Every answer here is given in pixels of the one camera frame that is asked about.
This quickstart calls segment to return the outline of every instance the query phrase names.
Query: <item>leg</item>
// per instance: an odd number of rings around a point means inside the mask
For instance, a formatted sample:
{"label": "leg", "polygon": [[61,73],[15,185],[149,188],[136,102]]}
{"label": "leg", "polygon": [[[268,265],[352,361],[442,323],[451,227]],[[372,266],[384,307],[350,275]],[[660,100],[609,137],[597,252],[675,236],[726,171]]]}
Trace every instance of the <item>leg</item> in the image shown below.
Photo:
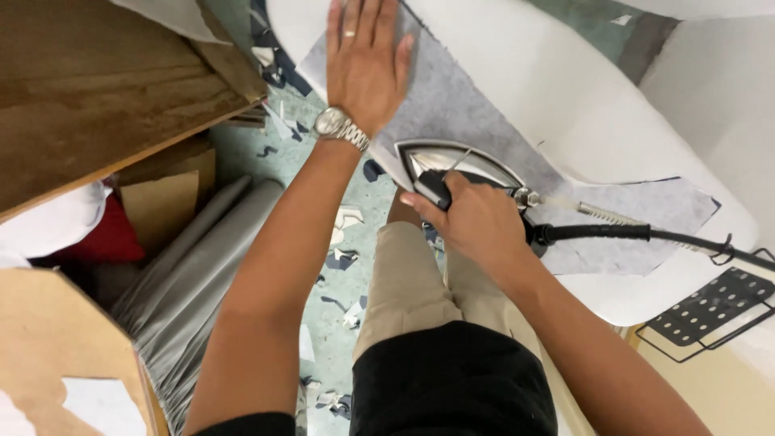
{"label": "leg", "polygon": [[536,332],[479,265],[451,249],[445,256],[446,284],[463,319],[513,337],[541,359]]}
{"label": "leg", "polygon": [[444,286],[439,267],[420,229],[420,217],[398,199],[377,233],[374,273],[353,362],[371,345],[412,331],[462,320]]}

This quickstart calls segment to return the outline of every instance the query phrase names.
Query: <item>floor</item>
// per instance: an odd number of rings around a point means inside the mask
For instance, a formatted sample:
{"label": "floor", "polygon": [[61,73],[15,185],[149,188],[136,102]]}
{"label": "floor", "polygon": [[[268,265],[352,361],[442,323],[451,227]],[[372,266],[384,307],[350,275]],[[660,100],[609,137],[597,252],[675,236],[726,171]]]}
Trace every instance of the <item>floor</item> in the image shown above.
{"label": "floor", "polygon": [[[646,69],[659,53],[664,40],[677,22],[654,16],[612,0],[530,0],[538,8],[557,17],[597,47],[611,62],[619,65],[638,84]],[[206,3],[232,34],[237,45],[250,52],[250,0]],[[631,18],[623,24],[611,21],[623,16]],[[316,95],[305,98],[295,90],[270,90],[269,106],[280,110],[283,102],[286,119],[296,119],[310,127],[317,114],[326,107]],[[219,183],[229,182],[240,175],[252,174],[256,180],[273,178],[288,185],[303,165],[315,139],[304,134],[303,141],[281,140],[277,130],[267,121],[266,132],[239,127],[217,126],[211,129],[211,141],[218,155]],[[266,146],[278,149],[276,154],[259,157]],[[338,393],[352,392],[350,353],[357,330],[342,325],[342,311],[334,304],[324,303],[321,296],[339,300],[346,308],[368,292],[374,260],[375,234],[388,214],[395,187],[388,176],[369,183],[359,170],[353,176],[343,204],[357,206],[363,213],[364,224],[348,227],[341,250],[355,250],[360,259],[346,272],[323,267],[322,285],[316,285],[307,302],[302,322],[308,326],[315,352],[315,362],[301,361],[301,375],[311,375],[322,383],[321,391],[335,389]],[[346,434],[349,421],[334,417],[327,410],[309,410],[310,434]]]}

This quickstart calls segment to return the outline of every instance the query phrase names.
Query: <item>wristwatch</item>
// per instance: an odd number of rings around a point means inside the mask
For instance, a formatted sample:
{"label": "wristwatch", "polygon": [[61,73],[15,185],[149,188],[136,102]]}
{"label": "wristwatch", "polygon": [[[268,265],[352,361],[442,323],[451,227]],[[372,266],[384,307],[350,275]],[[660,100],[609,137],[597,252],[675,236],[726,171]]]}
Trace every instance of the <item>wristwatch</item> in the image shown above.
{"label": "wristwatch", "polygon": [[344,139],[352,143],[361,153],[371,144],[369,136],[336,106],[331,106],[318,115],[318,119],[315,120],[315,132],[324,138]]}

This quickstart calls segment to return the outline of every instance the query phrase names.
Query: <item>grey fabric roll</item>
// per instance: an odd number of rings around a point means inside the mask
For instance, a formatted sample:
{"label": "grey fabric roll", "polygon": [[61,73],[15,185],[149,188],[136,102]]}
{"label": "grey fabric roll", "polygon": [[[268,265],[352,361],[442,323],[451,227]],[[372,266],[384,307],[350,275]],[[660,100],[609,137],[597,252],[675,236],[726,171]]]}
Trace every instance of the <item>grey fabric roll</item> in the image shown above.
{"label": "grey fabric roll", "polygon": [[183,430],[221,299],[284,191],[265,181],[237,202],[249,185],[246,176],[222,189],[113,309],[175,435]]}

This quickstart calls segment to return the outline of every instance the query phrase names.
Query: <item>left hand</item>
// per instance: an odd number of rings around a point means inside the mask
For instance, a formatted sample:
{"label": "left hand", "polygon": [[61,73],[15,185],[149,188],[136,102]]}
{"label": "left hand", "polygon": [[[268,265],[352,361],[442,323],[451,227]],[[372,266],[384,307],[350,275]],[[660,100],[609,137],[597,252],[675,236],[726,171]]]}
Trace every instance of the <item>left hand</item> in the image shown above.
{"label": "left hand", "polygon": [[415,38],[405,35],[394,49],[398,0],[342,1],[331,2],[326,34],[329,105],[374,138],[406,96]]}

